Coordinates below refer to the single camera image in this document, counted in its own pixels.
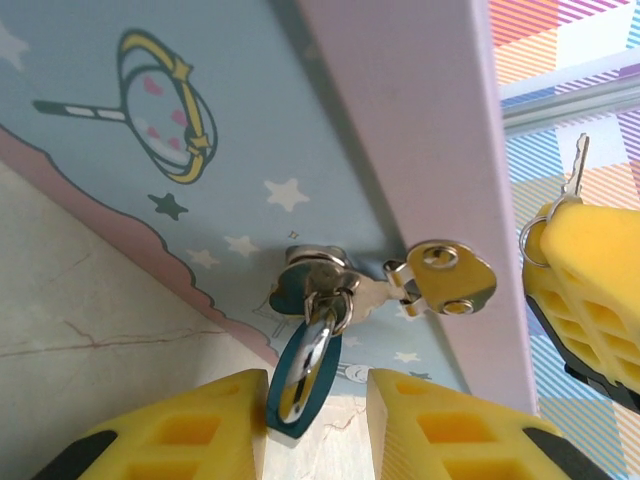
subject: striped fabric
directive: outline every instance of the striped fabric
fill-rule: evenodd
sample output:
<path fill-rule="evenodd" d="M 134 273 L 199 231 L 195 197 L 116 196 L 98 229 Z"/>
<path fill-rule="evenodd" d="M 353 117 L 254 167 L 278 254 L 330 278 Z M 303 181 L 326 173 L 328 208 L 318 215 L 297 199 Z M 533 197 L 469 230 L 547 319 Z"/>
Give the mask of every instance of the striped fabric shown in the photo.
<path fill-rule="evenodd" d="M 491 0 L 498 79 L 518 82 L 571 63 L 640 46 L 640 0 Z M 622 32 L 613 38 L 616 31 Z M 593 38 L 605 49 L 580 50 Z M 593 50 L 593 58 L 588 55 Z M 561 95 L 640 73 L 636 67 L 528 92 L 503 107 Z M 555 199 L 568 176 L 581 132 L 591 136 L 583 176 L 585 203 L 640 210 L 640 105 L 635 111 L 576 118 L 506 144 L 519 230 L 540 206 Z M 531 311 L 527 312 L 539 414 L 562 429 L 612 478 L 640 480 L 640 416 L 602 397 L 564 372 L 564 361 Z"/>

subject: white star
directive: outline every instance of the white star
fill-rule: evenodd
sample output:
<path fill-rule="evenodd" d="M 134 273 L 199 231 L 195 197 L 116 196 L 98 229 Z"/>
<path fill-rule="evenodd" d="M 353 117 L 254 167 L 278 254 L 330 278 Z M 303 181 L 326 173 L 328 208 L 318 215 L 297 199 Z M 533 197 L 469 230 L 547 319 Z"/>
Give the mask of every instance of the white star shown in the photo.
<path fill-rule="evenodd" d="M 238 252 L 243 257 L 248 257 L 253 252 L 258 252 L 260 249 L 251 243 L 251 239 L 245 235 L 240 238 L 224 237 L 229 242 L 229 250 L 232 252 Z"/>
<path fill-rule="evenodd" d="M 287 212 L 293 212 L 296 204 L 309 201 L 309 197 L 298 190 L 298 180 L 295 178 L 287 180 L 282 185 L 267 180 L 264 185 L 271 191 L 267 202 L 282 205 Z"/>
<path fill-rule="evenodd" d="M 362 345 L 358 341 L 358 337 L 342 337 L 342 343 L 344 343 L 347 347 L 355 347 L 356 345 Z"/>
<path fill-rule="evenodd" d="M 409 363 L 409 362 L 419 362 L 420 359 L 418 358 L 418 354 L 417 353 L 400 353 L 400 352 L 396 352 L 396 356 L 393 357 L 394 360 L 400 360 L 404 363 Z"/>
<path fill-rule="evenodd" d="M 220 263 L 220 260 L 218 260 L 217 258 L 213 258 L 209 253 L 209 250 L 206 249 L 196 252 L 187 248 L 187 253 L 189 254 L 189 256 L 191 256 L 191 261 L 193 263 L 202 265 L 207 270 L 211 268 L 211 265 L 218 265 Z"/>
<path fill-rule="evenodd" d="M 29 44 L 18 37 L 14 37 L 0 22 L 0 58 L 4 58 L 16 70 L 22 71 L 24 65 L 20 55 L 29 51 Z"/>
<path fill-rule="evenodd" d="M 413 322 L 418 317 L 412 317 L 407 313 L 402 305 L 398 305 L 398 313 L 396 313 L 396 317 L 404 318 L 407 322 Z"/>

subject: pink heart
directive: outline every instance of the pink heart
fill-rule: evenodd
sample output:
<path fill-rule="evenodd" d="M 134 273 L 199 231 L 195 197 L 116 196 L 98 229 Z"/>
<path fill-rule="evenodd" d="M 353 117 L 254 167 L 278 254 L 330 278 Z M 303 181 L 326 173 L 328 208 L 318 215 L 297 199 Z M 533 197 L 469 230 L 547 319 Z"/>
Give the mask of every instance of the pink heart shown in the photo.
<path fill-rule="evenodd" d="M 160 134 L 153 127 L 147 128 L 147 135 L 149 135 L 150 137 L 153 137 L 153 138 L 160 138 Z"/>
<path fill-rule="evenodd" d="M 171 120 L 176 122 L 178 125 L 185 127 L 188 125 L 187 117 L 185 116 L 182 110 L 174 110 L 171 114 Z"/>
<path fill-rule="evenodd" d="M 175 150 L 180 150 L 180 140 L 178 140 L 176 137 L 171 137 L 167 143 L 171 145 Z"/>
<path fill-rule="evenodd" d="M 144 89 L 147 93 L 150 93 L 151 95 L 160 96 L 164 93 L 164 91 L 162 90 L 162 87 L 158 85 L 156 82 L 154 82 L 153 78 L 151 78 L 149 75 L 146 75 L 144 77 Z"/>

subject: pink wooden panel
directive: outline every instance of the pink wooden panel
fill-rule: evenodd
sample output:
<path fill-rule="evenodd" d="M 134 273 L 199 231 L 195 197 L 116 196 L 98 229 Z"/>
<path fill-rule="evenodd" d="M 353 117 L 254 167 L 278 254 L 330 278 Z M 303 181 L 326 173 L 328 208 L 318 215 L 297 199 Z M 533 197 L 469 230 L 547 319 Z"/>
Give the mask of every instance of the pink wooden panel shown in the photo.
<path fill-rule="evenodd" d="M 408 247 L 471 246 L 498 289 L 442 323 L 471 392 L 535 411 L 487 2 L 299 0 Z"/>

